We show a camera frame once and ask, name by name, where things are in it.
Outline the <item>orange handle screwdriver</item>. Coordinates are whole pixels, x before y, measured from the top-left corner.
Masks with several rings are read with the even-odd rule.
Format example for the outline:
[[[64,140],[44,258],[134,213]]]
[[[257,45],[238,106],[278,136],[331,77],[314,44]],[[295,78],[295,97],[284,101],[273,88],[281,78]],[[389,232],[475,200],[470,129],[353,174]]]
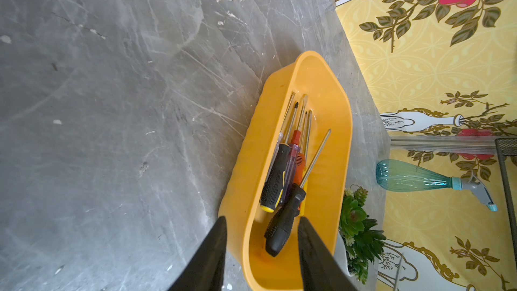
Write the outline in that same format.
[[[301,151],[296,159],[296,172],[294,176],[294,184],[301,186],[304,171],[306,169],[306,162],[308,156],[308,149],[310,145],[310,132],[312,129],[312,110],[305,114],[306,126],[304,128],[304,139],[302,140]]]

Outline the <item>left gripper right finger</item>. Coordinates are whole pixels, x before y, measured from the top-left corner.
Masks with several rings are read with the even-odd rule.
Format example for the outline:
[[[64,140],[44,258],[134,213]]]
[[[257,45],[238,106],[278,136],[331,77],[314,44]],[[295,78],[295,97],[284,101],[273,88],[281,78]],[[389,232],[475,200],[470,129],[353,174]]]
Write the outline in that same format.
[[[357,290],[306,217],[298,225],[303,290]]]

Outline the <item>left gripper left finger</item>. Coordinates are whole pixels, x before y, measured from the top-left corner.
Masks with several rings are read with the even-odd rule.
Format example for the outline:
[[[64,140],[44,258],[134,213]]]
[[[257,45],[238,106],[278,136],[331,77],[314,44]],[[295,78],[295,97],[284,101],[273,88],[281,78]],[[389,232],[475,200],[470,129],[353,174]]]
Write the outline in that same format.
[[[219,217],[181,275],[174,290],[221,290],[226,262],[227,222]]]

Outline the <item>red blue handle screwdriver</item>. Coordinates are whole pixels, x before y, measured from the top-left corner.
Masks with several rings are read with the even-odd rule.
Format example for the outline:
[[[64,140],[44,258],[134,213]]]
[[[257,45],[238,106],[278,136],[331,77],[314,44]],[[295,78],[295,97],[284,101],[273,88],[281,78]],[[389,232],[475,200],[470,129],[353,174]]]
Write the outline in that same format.
[[[302,125],[304,120],[304,113],[306,110],[306,105],[308,102],[308,95],[304,94],[302,97],[302,110],[300,112],[300,116],[298,117],[298,126],[292,135],[291,142],[289,146],[291,150],[289,151],[287,167],[286,167],[286,176],[285,176],[285,187],[283,190],[282,198],[280,201],[280,206],[282,206],[285,202],[287,202],[288,192],[291,184],[293,183],[295,172],[296,172],[296,159],[300,152],[300,138],[302,134]]]

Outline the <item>yellow plastic storage box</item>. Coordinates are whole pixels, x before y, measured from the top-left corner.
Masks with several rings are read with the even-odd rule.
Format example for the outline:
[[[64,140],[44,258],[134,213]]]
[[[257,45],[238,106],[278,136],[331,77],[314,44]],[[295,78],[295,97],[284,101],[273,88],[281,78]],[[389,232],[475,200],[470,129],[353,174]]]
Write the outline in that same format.
[[[265,82],[219,208],[227,222],[228,252],[241,264],[253,290],[303,288],[297,231],[292,231],[278,256],[270,256],[264,234],[271,214],[259,205],[292,94],[307,96],[308,108],[315,115],[309,145],[309,159],[315,167],[305,186],[302,215],[330,252],[336,248],[353,117],[347,94],[327,62],[307,51]]]

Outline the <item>clear handle small screwdriver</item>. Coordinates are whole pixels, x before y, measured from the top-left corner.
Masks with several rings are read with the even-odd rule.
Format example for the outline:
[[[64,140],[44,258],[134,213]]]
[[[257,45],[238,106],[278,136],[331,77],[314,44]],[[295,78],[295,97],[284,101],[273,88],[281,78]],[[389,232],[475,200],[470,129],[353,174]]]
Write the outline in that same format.
[[[273,157],[272,157],[272,160],[271,160],[271,164],[270,164],[270,166],[269,166],[269,170],[268,170],[268,173],[267,173],[267,177],[266,177],[266,179],[268,179],[268,178],[269,178],[269,176],[270,176],[270,174],[271,174],[271,170],[272,170],[272,168],[273,168],[273,163],[274,163],[274,161],[275,161],[275,159],[276,159],[276,156],[277,156],[277,153],[278,153],[278,150],[279,150],[279,145],[280,145],[280,143],[281,143],[281,140],[282,140],[282,139],[283,139],[283,137],[284,137],[284,127],[286,126],[286,123],[287,123],[287,122],[288,122],[288,120],[289,120],[289,111],[290,111],[290,109],[291,109],[291,107],[292,107],[292,105],[293,105],[293,102],[294,102],[295,96],[296,96],[296,93],[293,91],[293,92],[291,93],[291,97],[290,97],[290,99],[289,99],[288,107],[287,107],[287,109],[286,109],[286,111],[285,111],[285,114],[284,114],[283,123],[282,123],[282,125],[281,125],[281,127],[280,127],[280,132],[279,132],[279,135],[278,135],[278,138],[277,138],[277,143],[276,143],[276,145],[275,145],[275,149],[274,149],[274,152],[273,152]]]

